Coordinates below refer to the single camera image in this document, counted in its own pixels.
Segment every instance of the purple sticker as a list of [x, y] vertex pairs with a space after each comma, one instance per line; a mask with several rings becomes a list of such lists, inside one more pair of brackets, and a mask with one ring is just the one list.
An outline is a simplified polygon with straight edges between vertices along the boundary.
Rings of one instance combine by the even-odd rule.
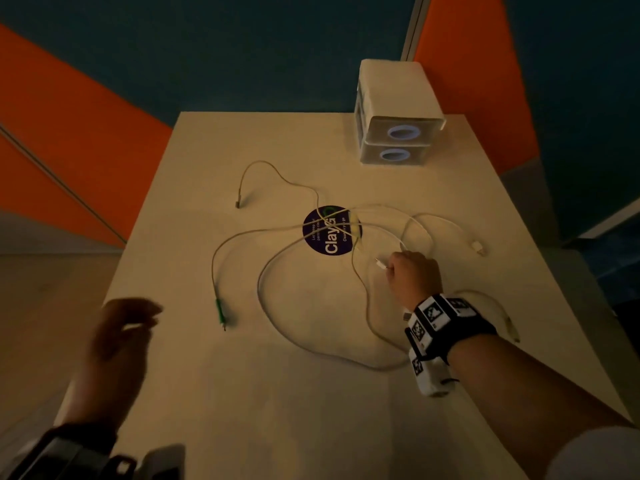
[[[329, 224], [336, 224], [336, 228], [326, 228], [306, 237], [305, 241], [309, 247], [320, 254], [325, 254], [327, 256], [340, 256], [350, 252], [350, 250], [353, 249], [353, 240], [349, 234], [345, 234], [339, 230], [343, 229], [352, 233], [350, 225], [340, 225], [341, 223], [349, 222], [349, 211], [344, 207], [339, 207], [337, 205], [324, 205], [320, 207], [320, 212], [324, 217], [331, 216], [334, 212], [338, 212], [326, 219]], [[327, 224], [322, 221], [316, 222], [315, 224], [309, 224], [309, 222], [313, 222], [318, 219], [320, 219], [320, 216], [317, 211], [312, 210], [305, 218], [304, 225], [302, 226], [302, 235], [312, 233], [318, 228], [327, 227]], [[362, 236], [362, 226], [360, 226], [360, 235]]]

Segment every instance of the stacked boxes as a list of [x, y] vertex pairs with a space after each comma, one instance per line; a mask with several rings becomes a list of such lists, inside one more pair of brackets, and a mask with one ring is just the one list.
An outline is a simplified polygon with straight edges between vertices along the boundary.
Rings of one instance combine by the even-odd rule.
[[418, 62], [363, 60], [355, 117], [364, 164], [421, 165], [445, 124]]

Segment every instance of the orange panel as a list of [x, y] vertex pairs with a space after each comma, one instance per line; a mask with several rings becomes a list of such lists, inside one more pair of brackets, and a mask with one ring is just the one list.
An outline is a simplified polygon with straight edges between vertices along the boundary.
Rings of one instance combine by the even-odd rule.
[[114, 234], [1, 136], [0, 209], [123, 247]]
[[128, 237], [171, 128], [2, 25], [0, 54], [0, 122]]
[[467, 115], [496, 171], [539, 155], [502, 0], [431, 0], [415, 60], [442, 110]]

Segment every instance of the white table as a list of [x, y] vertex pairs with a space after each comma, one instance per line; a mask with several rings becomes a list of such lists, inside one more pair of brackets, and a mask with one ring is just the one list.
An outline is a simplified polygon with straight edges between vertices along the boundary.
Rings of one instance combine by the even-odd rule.
[[[445, 291], [491, 293], [524, 350], [627, 414], [464, 116], [448, 117], [424, 167], [389, 168], [359, 163], [352, 114], [183, 112], [108, 294], [166, 307], [117, 451], [142, 458], [183, 443], [188, 479], [524, 478], [462, 387], [443, 399], [423, 397], [409, 366], [364, 371], [277, 334], [255, 282], [299, 229], [240, 238], [221, 253], [216, 277], [234, 324], [220, 330], [209, 274], [215, 247], [241, 230], [301, 223], [314, 208], [310, 192], [257, 166], [245, 181], [244, 207], [235, 209], [239, 178], [256, 159], [315, 187], [322, 204], [386, 203], [459, 222], [485, 244], [486, 258], [453, 227], [423, 219]], [[392, 212], [358, 216], [396, 232], [404, 224]], [[365, 228], [364, 238], [380, 255], [396, 249], [375, 230]], [[408, 243], [428, 250], [415, 228]], [[401, 358], [368, 333], [364, 291], [348, 259], [298, 244], [265, 277], [268, 309], [316, 348], [372, 362]], [[372, 322], [400, 342], [404, 322], [383, 273], [360, 253], [356, 265], [371, 289]], [[495, 308], [477, 305], [504, 334]]]

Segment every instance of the wristband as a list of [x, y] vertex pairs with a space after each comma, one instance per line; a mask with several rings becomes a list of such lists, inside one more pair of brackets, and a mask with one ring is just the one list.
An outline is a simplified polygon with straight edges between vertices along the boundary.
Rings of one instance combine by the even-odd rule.
[[464, 298], [433, 295], [416, 306], [404, 333], [412, 350], [420, 360], [441, 357], [448, 365], [447, 355], [460, 340], [475, 335], [497, 335], [487, 322]]

